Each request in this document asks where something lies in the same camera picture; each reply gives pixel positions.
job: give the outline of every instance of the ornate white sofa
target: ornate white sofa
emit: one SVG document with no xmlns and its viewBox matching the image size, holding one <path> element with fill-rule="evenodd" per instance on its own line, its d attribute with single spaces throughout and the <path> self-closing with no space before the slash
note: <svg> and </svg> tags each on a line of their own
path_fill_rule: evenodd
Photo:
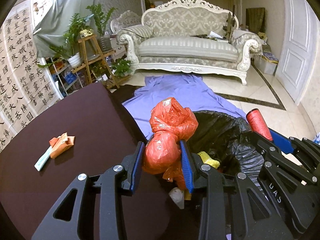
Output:
<svg viewBox="0 0 320 240">
<path fill-rule="evenodd" d="M 162 69 L 173 72 L 223 74 L 239 77 L 246 85 L 250 53 L 262 52 L 260 38 L 250 32 L 232 33 L 231 44 L 191 37 L 209 34 L 225 36 L 230 11 L 203 0 L 172 0 L 142 15 L 142 26 L 124 28 L 117 34 L 126 44 L 132 70 Z"/>
<path fill-rule="evenodd" d="M 113 35 L 131 26 L 141 26 L 141 17 L 130 10 L 125 11 L 117 19 L 113 19 L 110 22 L 110 29 Z"/>
</svg>

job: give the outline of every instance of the blue gripper pad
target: blue gripper pad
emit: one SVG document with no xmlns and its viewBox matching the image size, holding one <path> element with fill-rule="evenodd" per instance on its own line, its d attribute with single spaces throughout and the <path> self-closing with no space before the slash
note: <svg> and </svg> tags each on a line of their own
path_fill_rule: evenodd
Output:
<svg viewBox="0 0 320 240">
<path fill-rule="evenodd" d="M 271 136 L 273 138 L 273 143 L 280 148 L 280 150 L 285 153 L 293 153 L 293 148 L 291 146 L 291 141 L 286 138 L 285 136 L 281 135 L 280 133 L 277 133 L 276 131 L 273 131 L 270 129 Z"/>
<path fill-rule="evenodd" d="M 185 140 L 180 141 L 180 149 L 181 149 L 181 166 L 182 166 L 182 173 L 184 177 L 184 181 L 186 183 L 186 187 L 190 193 L 194 190 L 194 170 L 192 169 L 193 160 L 187 148 Z"/>
<path fill-rule="evenodd" d="M 135 159 L 134 167 L 131 173 L 130 191 L 132 193 L 134 193 L 139 186 L 141 173 L 142 173 L 142 156 L 144 153 L 144 149 L 145 149 L 144 143 L 139 142 L 137 149 L 133 155 L 134 157 L 136 156 L 136 159 Z"/>
</svg>

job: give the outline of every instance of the thread spool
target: thread spool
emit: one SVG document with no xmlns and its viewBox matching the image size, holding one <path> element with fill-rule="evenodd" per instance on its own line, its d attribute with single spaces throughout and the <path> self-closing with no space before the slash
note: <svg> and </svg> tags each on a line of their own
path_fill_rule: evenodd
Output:
<svg viewBox="0 0 320 240">
<path fill-rule="evenodd" d="M 259 109 L 252 109 L 247 115 L 246 118 L 248 123 L 251 126 L 252 131 L 255 131 L 261 134 L 263 137 L 267 138 L 269 141 L 273 141 L 270 130 L 266 124 L 266 121 L 263 119 L 262 114 Z"/>
</svg>

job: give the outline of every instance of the gray curtain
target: gray curtain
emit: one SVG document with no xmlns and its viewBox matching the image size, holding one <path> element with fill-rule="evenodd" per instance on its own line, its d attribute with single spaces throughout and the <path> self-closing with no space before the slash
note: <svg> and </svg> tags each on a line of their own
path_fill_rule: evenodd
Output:
<svg viewBox="0 0 320 240">
<path fill-rule="evenodd" d="M 258 33 L 261 30 L 263 19 L 265 16 L 265 8 L 248 8 L 247 20 L 249 22 L 249 30 L 253 33 Z"/>
<path fill-rule="evenodd" d="M 54 51 L 49 45 L 61 46 L 64 44 L 63 34 L 68 29 L 71 17 L 79 13 L 81 17 L 90 15 L 86 9 L 93 0 L 53 0 L 53 5 L 41 22 L 36 26 L 33 35 L 38 57 L 53 57 Z"/>
</svg>

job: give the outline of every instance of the black garbage bag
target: black garbage bag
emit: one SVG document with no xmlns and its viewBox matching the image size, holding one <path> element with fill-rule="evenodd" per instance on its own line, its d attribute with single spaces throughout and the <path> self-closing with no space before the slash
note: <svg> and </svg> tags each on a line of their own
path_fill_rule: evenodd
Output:
<svg viewBox="0 0 320 240">
<path fill-rule="evenodd" d="M 243 172 L 261 189 L 257 177 L 263 157 L 242 136 L 242 133 L 251 130 L 247 121 L 215 111 L 197 111 L 194 114 L 199 125 L 187 141 L 189 151 L 205 151 L 211 158 L 220 161 L 223 173 L 235 176 Z"/>
</svg>

